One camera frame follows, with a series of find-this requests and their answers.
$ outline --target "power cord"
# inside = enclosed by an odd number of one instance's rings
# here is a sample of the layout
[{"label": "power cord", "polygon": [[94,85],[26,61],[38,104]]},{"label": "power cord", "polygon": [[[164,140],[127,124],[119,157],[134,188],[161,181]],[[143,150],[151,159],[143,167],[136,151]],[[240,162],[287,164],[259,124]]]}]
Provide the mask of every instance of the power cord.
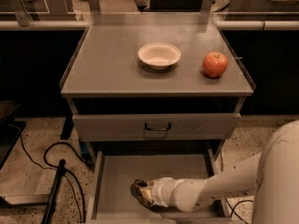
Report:
[{"label": "power cord", "polygon": [[[223,164],[223,156],[222,156],[222,152],[220,152],[221,155],[221,171],[224,170],[224,164]],[[230,209],[232,210],[231,212],[231,217],[233,217],[233,214],[235,214],[240,220],[243,220],[246,224],[249,224],[244,218],[242,218],[236,211],[235,209],[241,204],[241,203],[254,203],[253,200],[242,200],[240,202],[238,202],[237,204],[235,204],[234,207],[231,206],[231,204],[228,202],[227,199],[225,199],[227,205],[230,207]]]},{"label": "power cord", "polygon": [[[46,149],[45,153],[44,153],[43,159],[44,159],[44,162],[45,162],[48,166],[50,166],[50,167],[44,167],[44,166],[42,166],[40,163],[34,161],[33,158],[30,156],[30,154],[27,152],[27,150],[26,150],[26,148],[25,148],[25,146],[24,146],[23,139],[22,139],[21,129],[20,129],[19,127],[15,126],[15,125],[13,125],[13,124],[8,124],[8,125],[18,130],[19,135],[20,135],[20,140],[21,140],[21,147],[22,147],[22,149],[24,150],[24,152],[25,152],[25,154],[27,155],[27,157],[29,158],[29,160],[30,160],[32,163],[34,163],[35,165],[39,166],[40,168],[45,169],[45,170],[46,170],[46,169],[57,170],[57,168],[58,168],[57,165],[53,165],[53,164],[51,164],[51,163],[48,162],[48,160],[47,160],[47,154],[48,154],[48,152],[49,152],[53,147],[56,147],[56,146],[59,146],[59,145],[64,145],[64,146],[68,146],[68,147],[70,147],[70,148],[73,150],[73,152],[75,153],[75,155],[77,156],[77,158],[78,158],[80,161],[82,161],[82,162],[83,162],[89,169],[94,170],[94,169],[93,169],[93,164],[88,163],[88,161],[83,160],[83,159],[79,156],[79,154],[76,152],[76,150],[75,150],[70,144],[68,144],[68,143],[66,143],[66,142],[57,142],[57,143],[52,144],[50,147],[48,147],[48,148]],[[71,189],[72,189],[73,196],[74,196],[74,200],[75,200],[75,203],[76,203],[76,206],[77,206],[77,209],[78,209],[78,213],[79,213],[79,220],[80,220],[80,223],[85,223],[85,221],[86,221],[86,214],[85,214],[85,213],[86,213],[86,208],[85,208],[85,201],[84,201],[84,194],[83,194],[82,186],[80,185],[80,183],[79,183],[79,181],[78,181],[78,178],[74,175],[73,172],[71,172],[70,170],[68,170],[68,169],[65,168],[65,173],[66,173],[66,174],[70,174],[70,175],[74,178],[74,180],[76,181],[76,183],[77,183],[77,185],[78,185],[79,192],[80,192],[80,196],[81,196],[81,202],[82,202],[82,214],[83,214],[83,215],[81,214],[81,212],[80,212],[80,208],[79,208],[79,206],[78,206],[78,200],[77,200],[77,198],[76,198],[76,192],[75,192],[75,190],[74,190],[74,187],[73,187],[72,183],[70,182],[69,178],[68,178],[66,175],[64,175],[65,179],[67,180],[67,182],[69,183],[69,185],[70,185],[70,187],[71,187]]]}]

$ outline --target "open drawer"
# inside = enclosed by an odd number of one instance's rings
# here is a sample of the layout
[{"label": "open drawer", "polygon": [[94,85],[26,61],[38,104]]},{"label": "open drawer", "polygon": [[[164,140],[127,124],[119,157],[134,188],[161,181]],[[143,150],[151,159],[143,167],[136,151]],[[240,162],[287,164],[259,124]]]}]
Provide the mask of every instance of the open drawer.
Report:
[{"label": "open drawer", "polygon": [[137,178],[208,178],[214,170],[210,149],[204,154],[189,155],[106,155],[99,151],[87,223],[231,223],[224,202],[214,202],[196,213],[182,213],[172,207],[152,212],[130,192]]},{"label": "open drawer", "polygon": [[84,142],[227,139],[239,119],[236,113],[73,116]]}]

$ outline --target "speckled floor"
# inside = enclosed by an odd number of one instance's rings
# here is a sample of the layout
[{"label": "speckled floor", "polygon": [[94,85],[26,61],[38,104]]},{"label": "speckled floor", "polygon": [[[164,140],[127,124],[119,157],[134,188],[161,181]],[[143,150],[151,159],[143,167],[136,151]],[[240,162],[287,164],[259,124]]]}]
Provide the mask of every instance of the speckled floor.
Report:
[{"label": "speckled floor", "polygon": [[[299,119],[299,115],[243,116],[232,137],[225,142],[222,149],[224,170],[261,152],[263,146],[278,127],[296,119]],[[22,133],[26,150],[34,161],[46,166],[43,162],[44,152],[51,144],[61,141],[60,134],[64,119],[31,118],[22,120],[27,122]],[[78,136],[75,129],[66,142],[78,151]],[[60,159],[66,160],[66,168],[78,177],[82,186],[87,208],[93,182],[93,171],[90,171],[85,164],[80,162],[69,147],[54,147],[47,158],[53,164],[57,164]],[[217,164],[220,169],[221,157],[218,158]],[[48,194],[55,172],[41,169],[33,164],[22,150],[21,141],[19,140],[0,170],[0,176],[1,196]],[[69,176],[69,180],[74,186],[76,196],[79,197],[78,188],[72,177]],[[235,205],[240,200],[244,199],[230,199],[229,202],[231,205]],[[240,204],[236,209],[238,214],[248,223],[250,223],[251,210],[252,203]],[[41,223],[44,211],[44,205],[1,208],[0,223]],[[78,208],[75,204],[72,189],[65,178],[62,179],[52,223],[79,223]]]}]

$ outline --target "closed drawer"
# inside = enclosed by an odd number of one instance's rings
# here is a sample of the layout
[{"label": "closed drawer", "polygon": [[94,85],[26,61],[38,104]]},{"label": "closed drawer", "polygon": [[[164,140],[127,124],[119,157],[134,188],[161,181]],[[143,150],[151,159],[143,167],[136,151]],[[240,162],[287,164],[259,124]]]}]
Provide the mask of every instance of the closed drawer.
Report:
[{"label": "closed drawer", "polygon": [[75,115],[83,142],[231,137],[239,114]]}]

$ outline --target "white robotic arm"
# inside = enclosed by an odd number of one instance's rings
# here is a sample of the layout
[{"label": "white robotic arm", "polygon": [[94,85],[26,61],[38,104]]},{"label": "white robotic arm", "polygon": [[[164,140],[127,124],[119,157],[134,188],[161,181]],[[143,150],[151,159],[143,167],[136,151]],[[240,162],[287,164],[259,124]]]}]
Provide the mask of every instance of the white robotic arm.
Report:
[{"label": "white robotic arm", "polygon": [[263,152],[208,179],[163,177],[131,186],[147,206],[194,212],[216,200],[254,195],[253,224],[296,223],[299,219],[299,120],[278,129]]}]

